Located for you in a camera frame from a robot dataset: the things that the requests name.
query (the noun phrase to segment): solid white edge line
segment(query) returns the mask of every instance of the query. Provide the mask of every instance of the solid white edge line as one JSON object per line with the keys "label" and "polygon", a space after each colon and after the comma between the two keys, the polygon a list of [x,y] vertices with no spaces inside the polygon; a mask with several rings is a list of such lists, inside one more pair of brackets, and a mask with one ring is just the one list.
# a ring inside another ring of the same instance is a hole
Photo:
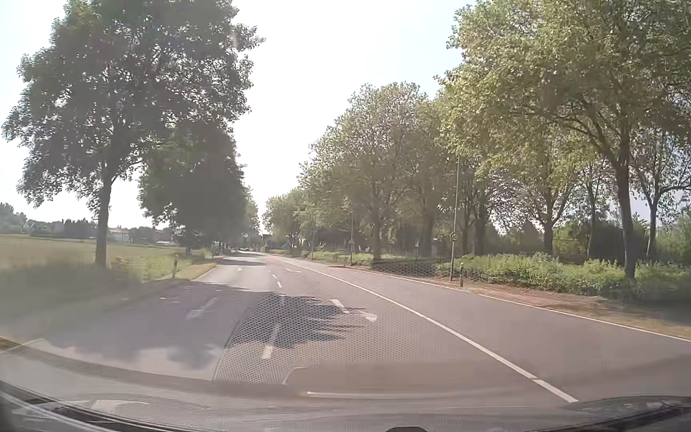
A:
{"label": "solid white edge line", "polygon": [[482,346],[482,345],[476,343],[474,340],[471,340],[471,339],[469,339],[469,338],[466,338],[466,336],[464,336],[463,334],[458,333],[457,331],[455,331],[455,330],[453,330],[453,329],[451,329],[451,328],[445,326],[444,324],[438,322],[437,320],[435,320],[435,319],[433,319],[433,318],[429,318],[429,317],[425,316],[424,314],[421,314],[420,312],[417,312],[417,310],[415,310],[415,309],[409,308],[409,307],[405,306],[404,304],[399,303],[398,301],[391,300],[390,298],[387,298],[387,297],[384,296],[384,295],[380,295],[380,294],[376,293],[375,291],[368,290],[367,288],[360,287],[360,286],[357,285],[357,284],[352,284],[352,283],[349,282],[348,280],[342,280],[342,279],[340,279],[340,278],[337,278],[337,277],[335,277],[335,276],[332,276],[331,274],[322,273],[321,271],[313,270],[312,268],[307,268],[307,267],[303,267],[303,266],[300,266],[300,265],[299,265],[298,267],[300,267],[300,268],[305,268],[305,269],[307,269],[307,270],[311,270],[311,271],[313,271],[314,273],[323,274],[324,276],[327,276],[327,277],[332,278],[332,279],[335,279],[335,280],[340,280],[340,281],[341,281],[342,283],[344,283],[344,284],[351,285],[352,287],[356,287],[356,288],[358,288],[358,289],[360,289],[360,290],[364,290],[364,291],[366,291],[366,292],[368,292],[368,293],[370,293],[370,294],[372,294],[372,295],[374,295],[374,296],[376,296],[376,297],[379,297],[379,298],[381,298],[381,299],[383,299],[383,300],[390,301],[391,303],[395,304],[395,305],[398,306],[399,308],[406,309],[406,310],[412,312],[413,314],[417,315],[418,317],[423,318],[423,319],[427,320],[428,322],[430,322],[430,323],[432,323],[432,324],[435,324],[436,326],[438,326],[439,328],[441,328],[441,329],[443,329],[443,330],[446,330],[448,333],[450,333],[450,334],[456,336],[456,337],[457,337],[458,339],[460,339],[460,340],[465,341],[466,343],[468,343],[468,344],[471,345],[472,347],[474,347],[474,348],[476,348],[476,349],[479,349],[481,352],[485,353],[486,355],[490,356],[491,358],[494,358],[495,360],[499,361],[500,363],[504,364],[505,366],[508,366],[509,368],[511,368],[512,370],[516,371],[517,373],[519,373],[520,375],[524,376],[525,378],[529,378],[529,379],[530,379],[531,381],[533,381],[535,384],[537,384],[537,385],[541,386],[542,388],[544,388],[544,389],[546,389],[546,390],[552,392],[553,394],[555,394],[555,395],[558,396],[559,398],[562,398],[562,399],[566,400],[567,402],[577,402],[577,399],[573,398],[573,397],[570,396],[569,394],[566,394],[566,393],[564,393],[562,390],[559,390],[558,388],[555,388],[554,386],[550,385],[550,384],[547,383],[546,381],[537,378],[537,377],[534,376],[532,373],[527,372],[526,370],[524,370],[524,369],[518,367],[516,364],[513,364],[511,361],[506,360],[506,359],[503,358],[501,355],[496,354],[496,353],[494,353],[493,351],[490,351],[489,349],[486,349],[484,346]]}
{"label": "solid white edge line", "polygon": [[264,360],[268,360],[271,358],[271,354],[274,352],[274,343],[276,342],[276,336],[279,335],[279,328],[281,328],[281,324],[274,324],[274,330],[271,331],[271,337],[268,339],[268,343],[266,344],[266,347],[263,349],[263,355],[261,355],[260,358]]}
{"label": "solid white edge line", "polygon": [[629,330],[642,331],[642,332],[644,332],[644,333],[655,334],[655,335],[657,335],[657,336],[662,336],[662,337],[664,337],[664,338],[671,338],[671,339],[681,340],[682,342],[690,342],[690,343],[691,343],[691,339],[681,338],[681,337],[679,337],[679,336],[673,336],[672,334],[658,333],[658,332],[656,332],[656,331],[646,330],[646,329],[638,328],[638,327],[631,327],[631,326],[629,326],[629,325],[614,323],[614,322],[612,322],[612,321],[605,321],[605,320],[600,320],[600,319],[598,319],[598,318],[584,317],[583,315],[573,314],[573,313],[571,313],[571,312],[564,312],[564,311],[562,311],[562,310],[541,308],[540,306],[535,306],[535,305],[533,305],[533,304],[522,303],[521,301],[506,300],[506,299],[504,299],[504,298],[493,297],[493,296],[491,296],[491,295],[476,293],[476,292],[474,292],[474,291],[461,290],[461,289],[459,289],[459,288],[446,287],[446,286],[444,286],[444,285],[432,284],[431,282],[426,282],[426,281],[424,281],[424,280],[415,280],[415,279],[402,278],[401,276],[394,276],[393,274],[383,274],[383,273],[377,273],[377,272],[374,272],[374,271],[363,271],[363,270],[359,270],[359,269],[355,269],[355,268],[352,268],[352,269],[349,269],[349,270],[355,270],[355,271],[359,271],[359,272],[365,273],[365,274],[375,274],[375,275],[378,275],[378,276],[382,276],[382,277],[384,277],[384,278],[394,278],[394,279],[407,280],[408,282],[417,282],[418,284],[430,285],[430,286],[432,286],[432,287],[444,288],[444,289],[447,289],[447,290],[460,291],[460,292],[467,293],[467,294],[480,295],[480,296],[482,296],[482,297],[491,298],[491,299],[493,299],[493,300],[504,301],[504,302],[506,302],[506,303],[519,304],[519,305],[521,305],[521,306],[526,306],[527,308],[538,309],[538,310],[545,310],[546,312],[554,312],[555,314],[562,314],[562,315],[567,315],[567,316],[570,316],[570,317],[581,318],[581,319],[584,319],[584,320],[591,320],[591,321],[595,321],[595,322],[598,322],[598,323],[601,323],[601,324],[609,324],[609,325],[613,325],[613,326],[616,326],[616,327],[627,328],[627,329],[629,329]]}

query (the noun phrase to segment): tree trunk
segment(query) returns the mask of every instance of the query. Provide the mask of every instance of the tree trunk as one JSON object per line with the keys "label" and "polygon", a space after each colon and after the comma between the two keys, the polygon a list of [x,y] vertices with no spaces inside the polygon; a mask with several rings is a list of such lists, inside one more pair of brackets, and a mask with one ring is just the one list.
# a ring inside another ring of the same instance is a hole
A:
{"label": "tree trunk", "polygon": [[421,257],[431,256],[431,242],[434,238],[434,218],[431,215],[423,217],[423,225],[420,232],[419,250]]}
{"label": "tree trunk", "polygon": [[106,244],[108,243],[108,205],[110,204],[110,185],[113,181],[106,178],[100,191],[100,208],[98,209],[98,233],[95,235],[95,264],[106,266]]}
{"label": "tree trunk", "polygon": [[637,251],[633,236],[633,216],[631,215],[631,201],[629,192],[628,164],[615,169],[615,183],[617,186],[617,202],[620,210],[620,223],[623,226],[623,270],[628,280],[636,280]]}
{"label": "tree trunk", "polygon": [[651,264],[657,259],[657,201],[649,206],[649,241],[647,242],[647,261]]}
{"label": "tree trunk", "polygon": [[482,256],[485,254],[485,221],[477,219],[474,221],[474,255]]}
{"label": "tree trunk", "polygon": [[468,233],[471,232],[471,225],[466,225],[460,233],[460,255],[468,255],[471,253],[471,242],[468,238]]}
{"label": "tree trunk", "polygon": [[586,250],[586,255],[589,258],[595,258],[596,250],[593,249],[593,233],[596,232],[597,225],[597,215],[596,215],[596,194],[593,192],[593,182],[588,182],[586,184],[586,189],[588,191],[588,205],[590,206],[590,230],[588,231],[588,248]]}
{"label": "tree trunk", "polygon": [[379,260],[382,249],[380,242],[380,230],[382,229],[382,222],[379,217],[372,218],[372,260]]}
{"label": "tree trunk", "polygon": [[553,255],[553,223],[543,224],[543,252]]}

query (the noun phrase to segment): bollard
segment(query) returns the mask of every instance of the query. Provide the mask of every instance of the bollard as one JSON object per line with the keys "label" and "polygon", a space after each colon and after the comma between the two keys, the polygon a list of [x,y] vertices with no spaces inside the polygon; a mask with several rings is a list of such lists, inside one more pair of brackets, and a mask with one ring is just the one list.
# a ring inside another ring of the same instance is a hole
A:
{"label": "bollard", "polygon": [[175,274],[178,272],[178,254],[175,254],[175,261],[172,263],[172,279],[175,279]]}

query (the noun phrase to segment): white lane marking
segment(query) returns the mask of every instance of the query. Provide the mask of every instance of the white lane marking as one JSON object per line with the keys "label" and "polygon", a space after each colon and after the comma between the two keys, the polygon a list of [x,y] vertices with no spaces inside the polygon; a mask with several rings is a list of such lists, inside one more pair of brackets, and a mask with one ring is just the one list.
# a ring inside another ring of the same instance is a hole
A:
{"label": "white lane marking", "polygon": [[210,307],[210,306],[212,306],[213,304],[215,304],[216,301],[217,301],[217,297],[213,297],[213,298],[207,300],[207,302],[206,302],[206,303],[204,304],[204,306],[202,306],[201,308],[189,310],[189,311],[188,311],[188,314],[186,314],[186,319],[187,319],[187,320],[192,320],[192,319],[194,319],[194,318],[202,318],[202,317],[204,316],[204,311],[205,311],[208,307]]}
{"label": "white lane marking", "polygon": [[346,307],[343,306],[343,303],[340,303],[340,300],[338,300],[338,299],[336,299],[336,298],[331,298],[330,301],[331,301],[333,304],[335,304],[335,306],[337,306],[338,308],[342,309],[343,314],[350,314],[350,313],[351,313],[350,310],[346,309]]}
{"label": "white lane marking", "polygon": [[1,351],[0,351],[0,354],[4,354],[4,353],[6,353],[7,351],[12,351],[12,350],[14,350],[15,348],[25,347],[26,345],[30,345],[30,344],[33,344],[34,342],[39,342],[39,341],[41,341],[41,340],[47,341],[47,340],[44,339],[44,338],[37,338],[37,339],[31,339],[31,340],[29,340],[29,341],[23,342],[22,344],[17,344],[18,342],[15,342],[17,345],[15,345],[14,347],[7,348],[6,350],[1,350]]}
{"label": "white lane marking", "polygon": [[375,314],[370,314],[370,312],[367,312],[367,311],[365,311],[365,310],[360,310],[359,313],[361,314],[361,316],[362,316],[364,319],[366,319],[366,320],[368,320],[368,321],[370,321],[370,322],[373,322],[373,323],[374,323],[375,321],[378,320],[378,316],[377,316],[377,315],[375,315]]}
{"label": "white lane marking", "polygon": [[401,276],[394,276],[393,274],[383,274],[383,273],[377,273],[377,272],[374,272],[374,271],[364,271],[364,270],[359,270],[358,268],[352,268],[351,270],[354,270],[354,271],[361,271],[362,273],[376,274],[376,275],[382,276],[382,277],[384,277],[384,278],[394,278],[394,279],[407,280],[408,282],[417,282],[417,283],[419,283],[419,284],[430,285],[430,286],[436,287],[436,288],[444,288],[444,289],[447,289],[447,290],[460,291],[460,292],[464,292],[464,293],[466,293],[466,294],[480,295],[480,296],[482,296],[482,297],[491,298],[491,299],[493,299],[493,300],[500,300],[500,301],[504,301],[504,302],[506,302],[506,303],[519,304],[519,305],[521,305],[521,306],[526,306],[526,307],[532,308],[532,309],[544,310],[544,311],[546,311],[546,312],[554,312],[555,314],[567,315],[567,316],[570,316],[570,317],[581,318],[581,319],[584,319],[584,320],[590,320],[590,321],[598,322],[598,323],[601,323],[601,324],[609,324],[609,325],[613,325],[613,326],[616,326],[616,327],[627,328],[627,329],[629,329],[629,330],[642,331],[642,332],[644,332],[644,333],[655,334],[655,335],[657,335],[657,336],[662,336],[662,337],[664,337],[664,338],[671,338],[671,339],[681,340],[682,342],[690,342],[690,343],[691,343],[691,339],[680,338],[680,337],[678,337],[678,336],[673,336],[673,335],[671,335],[671,334],[658,333],[658,332],[656,332],[656,331],[645,330],[645,329],[643,329],[643,328],[638,328],[638,327],[631,327],[631,326],[629,326],[629,325],[618,324],[618,323],[614,323],[614,322],[612,322],[612,321],[600,320],[600,319],[598,319],[598,318],[584,317],[583,315],[577,315],[577,314],[573,314],[573,313],[571,313],[571,312],[564,312],[564,311],[562,311],[562,310],[555,310],[555,309],[543,308],[543,307],[540,307],[540,306],[535,306],[534,304],[522,303],[521,301],[506,300],[506,299],[504,299],[504,298],[498,298],[498,297],[493,297],[493,296],[491,296],[491,295],[486,295],[486,294],[481,294],[481,293],[475,293],[475,292],[473,292],[473,291],[462,290],[462,289],[455,288],[455,287],[446,287],[446,286],[444,286],[444,285],[432,284],[431,282],[426,282],[426,281],[424,281],[424,280],[415,280],[415,279],[402,278]]}
{"label": "white lane marking", "polygon": [[274,353],[274,343],[276,342],[276,336],[279,335],[279,328],[281,328],[281,324],[274,324],[274,330],[271,331],[271,337],[268,339],[268,344],[266,344],[266,347],[263,349],[263,355],[261,355],[260,358],[265,360],[271,358],[271,354]]}
{"label": "white lane marking", "polygon": [[530,372],[528,372],[528,371],[526,371],[526,370],[524,370],[524,369],[518,367],[516,364],[513,364],[511,361],[509,361],[509,360],[503,358],[500,354],[497,354],[497,353],[495,353],[495,352],[493,352],[493,351],[490,351],[489,349],[486,349],[483,345],[480,345],[479,343],[475,342],[474,340],[471,340],[471,339],[469,339],[469,338],[466,338],[466,336],[464,336],[463,334],[458,333],[457,331],[455,331],[455,330],[453,330],[453,329],[451,329],[451,328],[445,326],[444,324],[438,322],[437,320],[435,320],[435,319],[433,319],[433,318],[430,318],[430,317],[428,317],[428,316],[426,316],[426,315],[424,315],[424,314],[421,314],[420,312],[417,312],[417,310],[415,310],[415,309],[409,308],[409,307],[405,306],[404,304],[399,303],[398,301],[391,300],[390,298],[387,298],[387,297],[384,296],[384,295],[380,295],[380,294],[376,293],[376,292],[373,291],[373,290],[368,290],[367,288],[360,287],[360,286],[357,285],[357,284],[352,284],[352,283],[349,282],[348,280],[342,280],[342,279],[340,279],[340,278],[336,278],[335,276],[332,276],[331,274],[322,273],[321,271],[313,270],[312,268],[302,267],[302,266],[300,266],[300,265],[299,265],[298,267],[300,267],[300,268],[305,268],[305,269],[307,269],[307,270],[311,270],[311,271],[313,271],[314,273],[323,274],[324,276],[327,276],[327,277],[332,278],[332,279],[335,279],[335,280],[340,280],[340,281],[341,281],[342,283],[344,283],[344,284],[348,284],[348,285],[351,285],[352,287],[356,287],[356,288],[358,288],[358,289],[360,289],[360,290],[364,290],[365,292],[368,292],[368,293],[370,293],[370,294],[372,294],[372,295],[374,295],[374,296],[376,296],[376,297],[379,297],[379,298],[381,298],[381,299],[383,299],[383,300],[386,300],[386,301],[389,301],[389,302],[395,304],[395,305],[398,306],[399,308],[408,310],[409,312],[412,312],[413,314],[417,315],[418,317],[423,318],[424,320],[427,320],[428,322],[430,322],[430,323],[432,323],[432,324],[435,324],[436,326],[438,326],[439,328],[441,328],[441,329],[443,329],[443,330],[446,330],[447,332],[449,332],[449,333],[452,334],[453,336],[456,336],[458,339],[463,340],[463,341],[466,342],[467,344],[469,344],[469,345],[471,345],[472,347],[474,347],[474,348],[480,350],[481,352],[485,353],[486,355],[490,356],[491,358],[494,358],[495,360],[501,362],[501,363],[504,364],[505,366],[508,366],[508,367],[511,368],[513,371],[519,373],[520,375],[524,376],[525,378],[529,378],[530,380],[532,380],[532,382],[534,382],[535,384],[541,386],[542,388],[544,388],[544,389],[546,389],[546,390],[552,392],[553,394],[555,394],[555,395],[558,396],[559,398],[562,398],[562,399],[566,400],[567,402],[577,402],[577,399],[571,397],[569,394],[564,393],[562,390],[559,390],[558,388],[555,388],[554,386],[550,385],[550,384],[547,383],[546,381],[544,381],[544,380],[542,380],[542,379],[540,379],[540,378],[534,376],[532,373],[530,373]]}

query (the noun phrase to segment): car hood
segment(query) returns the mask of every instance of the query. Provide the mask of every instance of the car hood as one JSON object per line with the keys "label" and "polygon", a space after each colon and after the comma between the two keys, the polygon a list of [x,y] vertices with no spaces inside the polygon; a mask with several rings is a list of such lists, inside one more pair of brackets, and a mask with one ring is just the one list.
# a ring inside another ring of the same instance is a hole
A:
{"label": "car hood", "polygon": [[[286,432],[385,432],[421,427],[445,432],[525,430],[691,430],[691,398],[638,396],[577,402],[558,408],[466,407],[451,400],[428,402],[373,401],[285,407],[270,404],[251,410],[215,410],[193,402],[139,394],[82,393],[53,400],[14,388],[0,389],[5,415],[20,430],[80,430],[82,424],[109,430],[225,430]],[[66,429],[65,419],[79,419]]]}

